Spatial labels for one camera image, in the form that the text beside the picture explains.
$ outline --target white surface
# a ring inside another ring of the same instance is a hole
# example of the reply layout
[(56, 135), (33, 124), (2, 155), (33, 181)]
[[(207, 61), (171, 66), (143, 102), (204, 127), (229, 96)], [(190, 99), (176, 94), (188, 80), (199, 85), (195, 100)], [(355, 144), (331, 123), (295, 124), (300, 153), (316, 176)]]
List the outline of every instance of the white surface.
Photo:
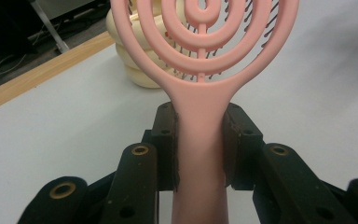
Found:
[[(163, 91), (126, 79), (110, 47), (0, 106), (0, 223), (14, 223), (50, 180), (92, 183), (139, 142)], [(358, 177), (358, 1), (302, 1), (277, 59), (232, 100), (265, 136), (294, 148), (321, 179)], [(230, 223), (257, 223), (251, 193), (229, 195)], [(160, 223), (169, 223), (163, 193)]]

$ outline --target pink plastic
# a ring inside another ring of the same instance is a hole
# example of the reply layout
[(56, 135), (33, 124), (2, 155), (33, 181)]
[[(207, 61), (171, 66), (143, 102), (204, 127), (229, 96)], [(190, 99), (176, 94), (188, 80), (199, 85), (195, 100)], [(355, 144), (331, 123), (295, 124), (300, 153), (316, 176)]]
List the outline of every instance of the pink plastic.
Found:
[(205, 58), (206, 53), (224, 46), (235, 35), (243, 18), (245, 1), (228, 0), (227, 22), (212, 34), (207, 34), (207, 29), (217, 20), (221, 1), (207, 0), (207, 7), (201, 9), (198, 0), (185, 0), (186, 18), (198, 28), (196, 34), (188, 31), (175, 16), (174, 2), (162, 0), (165, 26), (179, 45), (197, 52), (198, 58), (180, 54), (164, 41), (154, 24), (151, 0), (137, 1), (140, 22), (158, 56), (177, 70), (197, 77), (197, 82), (166, 74), (150, 61), (132, 32), (128, 0), (111, 0), (124, 46), (138, 66), (167, 92), (179, 116), (180, 184), (173, 196), (172, 223), (225, 224), (228, 217), (221, 133), (223, 115), (235, 92), (259, 74), (281, 49), (293, 27), (298, 1), (280, 1), (272, 37), (260, 54), (235, 76), (215, 82), (204, 79), (238, 63), (254, 47), (269, 22), (271, 0), (254, 0), (252, 21), (244, 38), (236, 48), (211, 59)]

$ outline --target brass ring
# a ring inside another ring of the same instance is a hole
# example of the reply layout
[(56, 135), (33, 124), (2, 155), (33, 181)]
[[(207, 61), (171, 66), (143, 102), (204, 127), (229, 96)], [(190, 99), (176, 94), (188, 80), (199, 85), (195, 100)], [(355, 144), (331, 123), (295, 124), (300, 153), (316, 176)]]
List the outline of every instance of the brass ring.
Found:
[(50, 198), (63, 199), (71, 195), (76, 190), (76, 184), (70, 181), (62, 182), (50, 191)]
[(131, 151), (131, 153), (135, 156), (142, 156), (142, 155), (146, 154), (147, 152), (149, 152), (149, 148), (144, 147), (144, 146), (135, 147)]
[(287, 156), (289, 154), (289, 150), (284, 147), (273, 146), (269, 150), (279, 156)]

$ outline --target wooden table edge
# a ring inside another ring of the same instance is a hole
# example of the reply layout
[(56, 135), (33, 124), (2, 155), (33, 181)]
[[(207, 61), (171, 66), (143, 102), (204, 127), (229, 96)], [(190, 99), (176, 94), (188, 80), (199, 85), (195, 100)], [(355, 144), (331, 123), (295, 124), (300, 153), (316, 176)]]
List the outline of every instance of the wooden table edge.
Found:
[(83, 44), (43, 63), (29, 72), (0, 86), (0, 105), (57, 76), (64, 70), (114, 44), (114, 39), (104, 32)]

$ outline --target pink hairbrush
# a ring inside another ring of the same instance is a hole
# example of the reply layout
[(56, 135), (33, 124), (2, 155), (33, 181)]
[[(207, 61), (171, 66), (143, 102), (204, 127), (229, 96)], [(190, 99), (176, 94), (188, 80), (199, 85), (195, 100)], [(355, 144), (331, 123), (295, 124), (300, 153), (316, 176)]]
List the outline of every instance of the pink hairbrush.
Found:
[[(167, 43), (158, 31), (153, 1), (137, 1), (148, 44), (162, 61), (189, 75), (190, 80), (167, 74), (147, 57), (131, 29), (129, 4), (135, 2), (111, 0), (112, 11), (126, 50), (167, 92), (178, 114), (180, 183), (173, 195), (172, 223), (228, 223), (223, 116), (235, 92), (257, 76), (281, 49), (293, 27), (298, 1), (206, 0), (200, 4), (198, 0), (185, 0), (188, 25), (183, 25), (176, 15), (176, 1), (162, 0), (162, 19), (168, 34), (175, 44), (189, 50), (188, 54)], [(255, 56), (246, 61), (245, 56), (252, 52)], [(242, 64), (238, 72), (228, 70)], [(235, 75), (206, 78), (223, 72)]]

